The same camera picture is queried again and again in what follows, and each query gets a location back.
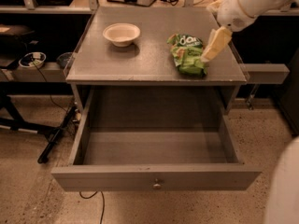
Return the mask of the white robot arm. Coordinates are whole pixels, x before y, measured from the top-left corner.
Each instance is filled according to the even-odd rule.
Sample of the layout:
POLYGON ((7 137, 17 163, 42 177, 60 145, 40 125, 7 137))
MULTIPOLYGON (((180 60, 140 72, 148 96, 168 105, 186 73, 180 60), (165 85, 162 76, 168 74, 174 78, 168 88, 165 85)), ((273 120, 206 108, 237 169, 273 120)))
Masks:
POLYGON ((213 60, 228 45, 232 34, 252 25, 265 12, 284 7, 299 0, 217 0, 206 9, 220 25, 212 29, 206 47, 200 57, 203 63, 213 60))

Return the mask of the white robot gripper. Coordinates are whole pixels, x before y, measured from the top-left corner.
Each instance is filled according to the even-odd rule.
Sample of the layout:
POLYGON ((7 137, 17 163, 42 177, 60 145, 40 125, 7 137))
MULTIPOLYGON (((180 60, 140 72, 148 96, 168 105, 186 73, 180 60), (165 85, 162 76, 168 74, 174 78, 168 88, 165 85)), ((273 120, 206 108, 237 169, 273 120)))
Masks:
POLYGON ((232 32, 240 32, 255 22, 256 17, 250 15, 243 5, 243 2, 247 1, 216 0, 206 6, 207 11, 213 15, 217 14, 217 21, 221 27, 211 30, 207 45, 200 57, 203 63, 213 60, 229 44, 232 32))

